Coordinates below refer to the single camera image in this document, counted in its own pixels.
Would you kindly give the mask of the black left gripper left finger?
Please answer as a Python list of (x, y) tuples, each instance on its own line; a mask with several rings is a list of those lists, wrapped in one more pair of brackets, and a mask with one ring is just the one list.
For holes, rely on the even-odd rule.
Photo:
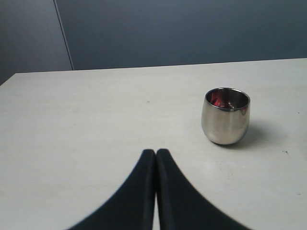
[(142, 151), (121, 187), (95, 212), (71, 230), (151, 230), (155, 205), (155, 160), (152, 149)]

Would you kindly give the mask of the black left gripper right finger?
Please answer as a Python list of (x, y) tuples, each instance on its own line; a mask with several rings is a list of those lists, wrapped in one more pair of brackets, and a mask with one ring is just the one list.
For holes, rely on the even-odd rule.
[(187, 180), (169, 150), (156, 154), (157, 203), (162, 230), (244, 230), (211, 204)]

